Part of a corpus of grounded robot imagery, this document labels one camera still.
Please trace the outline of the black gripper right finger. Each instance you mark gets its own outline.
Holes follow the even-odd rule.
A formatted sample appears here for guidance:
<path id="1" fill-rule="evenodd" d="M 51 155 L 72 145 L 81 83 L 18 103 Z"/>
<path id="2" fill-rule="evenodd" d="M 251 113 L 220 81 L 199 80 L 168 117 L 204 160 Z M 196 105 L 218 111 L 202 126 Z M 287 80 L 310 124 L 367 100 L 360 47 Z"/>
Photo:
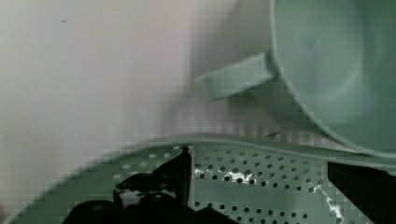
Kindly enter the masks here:
<path id="1" fill-rule="evenodd" d="M 329 180 L 374 224 L 396 223 L 396 182 L 374 168 L 328 162 Z"/>

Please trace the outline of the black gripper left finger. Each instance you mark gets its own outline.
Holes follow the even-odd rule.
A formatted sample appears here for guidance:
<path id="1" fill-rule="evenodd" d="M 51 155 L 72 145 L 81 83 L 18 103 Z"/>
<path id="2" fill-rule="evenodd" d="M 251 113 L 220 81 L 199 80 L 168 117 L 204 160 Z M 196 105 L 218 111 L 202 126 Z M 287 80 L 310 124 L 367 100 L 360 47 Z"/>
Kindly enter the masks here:
<path id="1" fill-rule="evenodd" d="M 150 173 L 131 175 L 112 192 L 112 200 L 76 205 L 62 224 L 238 224 L 205 207 L 188 206 L 191 154 L 187 147 Z"/>

